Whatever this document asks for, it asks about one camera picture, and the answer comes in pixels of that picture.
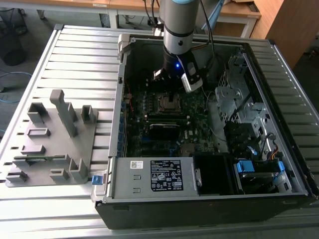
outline power supply label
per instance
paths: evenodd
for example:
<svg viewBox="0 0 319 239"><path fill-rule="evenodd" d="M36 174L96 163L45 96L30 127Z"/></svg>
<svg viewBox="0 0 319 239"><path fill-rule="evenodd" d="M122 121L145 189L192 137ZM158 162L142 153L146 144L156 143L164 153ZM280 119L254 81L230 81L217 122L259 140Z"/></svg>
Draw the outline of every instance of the power supply label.
<svg viewBox="0 0 319 239"><path fill-rule="evenodd" d="M151 189L153 192L183 190L180 160L151 161Z"/></svg>

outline slotted metal surface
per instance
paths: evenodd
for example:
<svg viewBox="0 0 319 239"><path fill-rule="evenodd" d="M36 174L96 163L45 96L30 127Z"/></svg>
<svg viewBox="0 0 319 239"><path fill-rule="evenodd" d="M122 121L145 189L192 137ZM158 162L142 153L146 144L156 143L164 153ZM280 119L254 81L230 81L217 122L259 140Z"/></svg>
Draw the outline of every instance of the slotted metal surface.
<svg viewBox="0 0 319 239"><path fill-rule="evenodd" d="M92 105L99 110L93 164L90 174L107 166L114 98L117 87L117 41L121 33L151 35L130 31L64 26L55 30L0 144L0 228L1 238L153 238L249 232L260 237L261 230L317 227L318 204L291 210L266 222L214 227L168 228L158 230L111 231L100 219L90 200L91 183L73 186L7 188L6 173L12 156L19 153L27 127L26 110L31 102L49 101L52 89L63 89L74 108ZM315 112L280 58L275 46L265 40L215 37L216 40L248 42L279 102L301 152L314 173L319 173L319 127Z"/></svg>

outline motherboard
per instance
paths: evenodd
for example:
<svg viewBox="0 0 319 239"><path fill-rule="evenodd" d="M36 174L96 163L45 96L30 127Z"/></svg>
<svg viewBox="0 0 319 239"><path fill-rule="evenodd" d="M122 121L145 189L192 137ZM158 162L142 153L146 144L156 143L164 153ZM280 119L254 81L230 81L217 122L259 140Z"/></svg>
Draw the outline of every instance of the motherboard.
<svg viewBox="0 0 319 239"><path fill-rule="evenodd" d="M214 151L206 97L183 87L165 92L146 79L125 81L127 157L189 157Z"/></svg>

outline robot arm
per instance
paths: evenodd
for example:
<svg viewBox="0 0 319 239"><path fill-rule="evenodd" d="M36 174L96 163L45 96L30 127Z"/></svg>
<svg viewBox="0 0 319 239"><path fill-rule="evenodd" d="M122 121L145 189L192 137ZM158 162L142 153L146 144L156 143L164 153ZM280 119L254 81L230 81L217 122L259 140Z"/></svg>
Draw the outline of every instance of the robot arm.
<svg viewBox="0 0 319 239"><path fill-rule="evenodd" d="M224 0L218 2L217 5L216 1L213 3L215 14L210 19L217 20L219 16L220 9L216 9ZM188 93L200 88L203 83L191 51L199 3L200 0L163 0L159 9L160 21L164 23L164 63L155 76L166 81L182 80Z"/></svg>

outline red wire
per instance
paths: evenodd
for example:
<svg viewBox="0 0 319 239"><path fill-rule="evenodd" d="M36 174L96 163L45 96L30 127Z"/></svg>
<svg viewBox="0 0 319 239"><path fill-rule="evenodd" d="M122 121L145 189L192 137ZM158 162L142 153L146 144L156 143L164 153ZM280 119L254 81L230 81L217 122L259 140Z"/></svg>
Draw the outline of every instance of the red wire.
<svg viewBox="0 0 319 239"><path fill-rule="evenodd" d="M128 82L125 80L125 84L128 86L128 89L129 89L129 94L130 94L130 108L131 108L131 111L133 113L133 107L132 107L132 94L131 94L131 89L130 89L130 86L128 84Z"/></svg>

